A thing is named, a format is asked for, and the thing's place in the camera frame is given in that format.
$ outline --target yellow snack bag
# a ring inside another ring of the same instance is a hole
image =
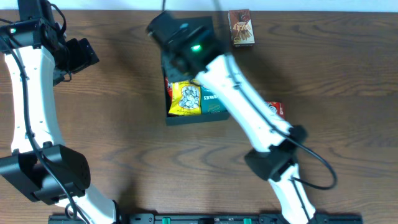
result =
[[[196,115],[201,114],[200,86],[189,81],[173,83],[173,98],[169,114]]]

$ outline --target black base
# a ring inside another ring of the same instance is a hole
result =
[[[49,224],[84,224],[65,216],[50,216]],[[260,215],[153,215],[134,214],[124,224],[288,224],[281,214]],[[363,224],[360,215],[316,214],[310,224]]]

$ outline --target green snack box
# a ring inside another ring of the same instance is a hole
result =
[[[201,86],[201,113],[210,114],[210,113],[219,113],[225,111],[226,108],[218,100],[218,96],[216,96],[209,89]]]

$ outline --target brown card box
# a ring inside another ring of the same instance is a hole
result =
[[[229,10],[229,28],[234,47],[254,45],[254,33],[249,9]]]

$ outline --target green indicator light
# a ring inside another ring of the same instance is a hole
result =
[[[244,218],[243,224],[251,224],[251,218]]]
[[[201,45],[195,45],[195,46],[191,47],[191,50],[193,52],[199,52],[201,50]]]
[[[171,218],[163,218],[162,219],[162,224],[171,224],[172,220]]]

